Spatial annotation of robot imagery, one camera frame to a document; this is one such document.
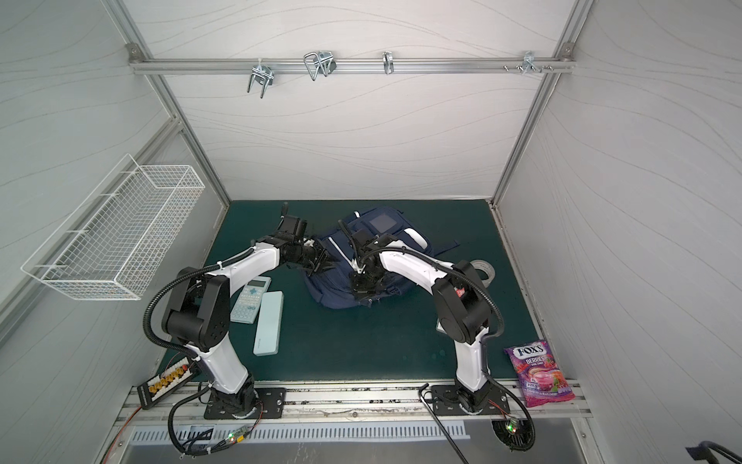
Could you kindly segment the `navy blue student backpack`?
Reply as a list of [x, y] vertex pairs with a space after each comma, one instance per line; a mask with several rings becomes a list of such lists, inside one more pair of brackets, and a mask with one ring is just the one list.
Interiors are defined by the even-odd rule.
[[305, 284], [311, 297], [329, 309], [351, 309], [359, 305], [370, 307], [384, 298], [401, 296], [415, 288], [411, 280], [386, 271], [386, 295], [382, 298], [373, 302], [357, 302], [351, 293], [349, 276], [351, 272], [361, 270], [357, 252], [384, 235], [392, 235], [405, 246], [433, 257], [459, 247], [457, 241], [433, 244], [395, 208], [379, 206], [362, 212], [355, 211], [338, 220], [334, 229], [314, 238], [335, 259], [335, 267], [322, 274], [305, 274]]

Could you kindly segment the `white green calculator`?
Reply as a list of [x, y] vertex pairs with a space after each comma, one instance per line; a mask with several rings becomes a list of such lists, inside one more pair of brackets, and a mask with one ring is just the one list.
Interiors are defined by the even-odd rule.
[[258, 316], [264, 294], [268, 291], [272, 279], [268, 276], [257, 276], [250, 280], [240, 292], [233, 305], [230, 319], [234, 323], [253, 324]]

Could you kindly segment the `mint green pencil case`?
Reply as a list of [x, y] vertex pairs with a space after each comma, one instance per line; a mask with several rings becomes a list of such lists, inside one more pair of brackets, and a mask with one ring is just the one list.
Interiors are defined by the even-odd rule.
[[254, 338], [255, 356], [265, 357], [278, 353], [283, 303], [284, 294], [281, 291], [263, 295]]

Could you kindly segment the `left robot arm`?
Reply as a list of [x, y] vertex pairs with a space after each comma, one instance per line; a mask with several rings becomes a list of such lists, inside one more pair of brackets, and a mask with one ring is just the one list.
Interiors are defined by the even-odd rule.
[[309, 272], [323, 269], [327, 252], [305, 237], [305, 230], [305, 220], [282, 213], [276, 230], [248, 249], [201, 269], [181, 270], [145, 309], [146, 338], [198, 365], [228, 415], [246, 417], [257, 404], [253, 377], [229, 339], [231, 297], [282, 265]]

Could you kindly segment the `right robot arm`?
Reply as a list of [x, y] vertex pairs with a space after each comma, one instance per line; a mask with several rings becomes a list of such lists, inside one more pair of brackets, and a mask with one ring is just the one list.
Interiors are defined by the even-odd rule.
[[372, 237], [360, 231], [346, 236], [355, 255], [350, 285], [357, 299], [384, 292], [384, 281], [391, 274], [430, 293], [438, 324], [454, 341], [460, 408], [467, 414], [480, 413], [494, 385], [485, 365], [485, 340], [502, 335], [504, 319], [477, 270], [466, 261], [437, 260], [392, 235]]

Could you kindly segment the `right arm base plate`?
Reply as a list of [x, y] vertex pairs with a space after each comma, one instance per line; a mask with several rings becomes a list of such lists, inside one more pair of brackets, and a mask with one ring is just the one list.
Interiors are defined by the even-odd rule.
[[490, 384], [470, 392], [459, 384], [434, 385], [426, 402], [437, 416], [504, 416], [510, 413], [506, 395]]

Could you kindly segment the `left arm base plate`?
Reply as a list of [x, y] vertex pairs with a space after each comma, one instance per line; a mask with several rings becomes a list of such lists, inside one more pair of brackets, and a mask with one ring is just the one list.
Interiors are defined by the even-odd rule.
[[252, 400], [238, 408], [227, 401], [224, 394], [210, 392], [204, 419], [211, 421], [280, 419], [283, 415], [286, 390], [284, 388], [257, 388]]

